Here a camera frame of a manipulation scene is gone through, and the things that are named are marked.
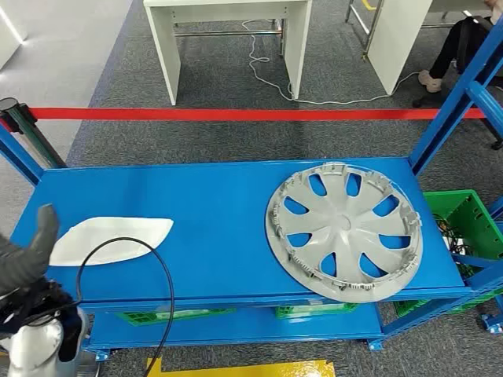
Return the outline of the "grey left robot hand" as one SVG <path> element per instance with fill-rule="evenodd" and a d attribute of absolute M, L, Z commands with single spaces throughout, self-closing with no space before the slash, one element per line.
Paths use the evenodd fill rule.
<path fill-rule="evenodd" d="M 28 247 L 1 236 L 1 295 L 27 287 L 43 276 L 57 242 L 59 222 L 54 207 L 46 204 L 37 213 L 37 229 Z"/>

